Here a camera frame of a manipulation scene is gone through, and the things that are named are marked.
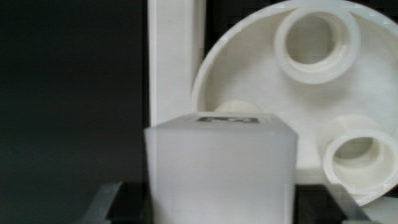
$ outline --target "hole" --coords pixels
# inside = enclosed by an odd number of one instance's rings
[[[339,147],[336,151],[336,159],[355,159],[359,158],[371,148],[373,139],[355,138]]]
[[[355,138],[341,144],[332,169],[341,183],[352,189],[369,189],[394,172],[391,146],[375,138]]]
[[[318,16],[305,16],[295,23],[286,37],[286,50],[291,59],[314,64],[330,55],[334,49],[332,28]]]

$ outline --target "black background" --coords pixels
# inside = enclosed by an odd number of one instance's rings
[[[391,17],[392,1],[360,2]],[[209,0],[206,47],[270,1]],[[144,180],[144,0],[0,2],[0,223],[71,223]]]

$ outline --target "white plastic block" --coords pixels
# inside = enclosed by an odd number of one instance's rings
[[[297,134],[279,118],[190,114],[146,141],[154,223],[291,223]]]

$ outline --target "dark surface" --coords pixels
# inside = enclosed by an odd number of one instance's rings
[[[142,181],[144,12],[0,3],[0,223],[71,223],[99,185]]]
[[[151,224],[151,206],[146,185],[124,183],[117,192],[106,219],[112,224]]]
[[[298,185],[295,188],[295,224],[341,224],[348,220],[327,188]]]
[[[398,186],[391,189],[385,196],[391,197],[391,198],[398,198]]]

